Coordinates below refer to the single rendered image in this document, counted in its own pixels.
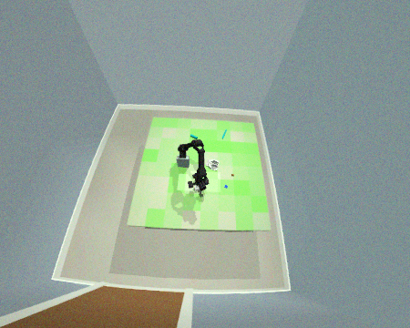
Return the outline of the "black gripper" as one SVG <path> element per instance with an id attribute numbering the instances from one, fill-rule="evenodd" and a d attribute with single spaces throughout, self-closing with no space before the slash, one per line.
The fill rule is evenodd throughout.
<path id="1" fill-rule="evenodd" d="M 209 183 L 209 179 L 207 178 L 207 179 L 204 181 L 204 183 L 205 183 L 205 185 L 209 185 L 209 184 L 210 184 L 210 183 Z M 189 185 L 189 189 L 191 189 L 191 188 L 194 188 L 193 186 L 195 186 L 195 185 L 198 186 L 198 182 L 196 182 L 196 180 L 195 180 L 195 182 L 192 183 L 192 180 L 191 180 L 191 181 L 188 181 L 188 185 Z"/>

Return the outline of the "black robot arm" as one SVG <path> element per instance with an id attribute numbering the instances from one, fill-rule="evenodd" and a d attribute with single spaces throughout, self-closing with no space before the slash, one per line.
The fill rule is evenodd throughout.
<path id="1" fill-rule="evenodd" d="M 200 190 L 205 190 L 207 187 L 204 181 L 207 179 L 207 171 L 205 170 L 204 165 L 204 144 L 201 139 L 193 139 L 190 143 L 187 144 L 179 144 L 178 151 L 179 151 L 179 158 L 186 158 L 187 152 L 189 148 L 193 147 L 198 152 L 198 159 L 199 159 L 199 167 L 197 169 L 197 173 L 192 175 L 192 178 L 198 182 L 198 186 Z M 202 147 L 199 149 L 198 147 Z M 203 179 L 204 178 L 204 179 Z"/>

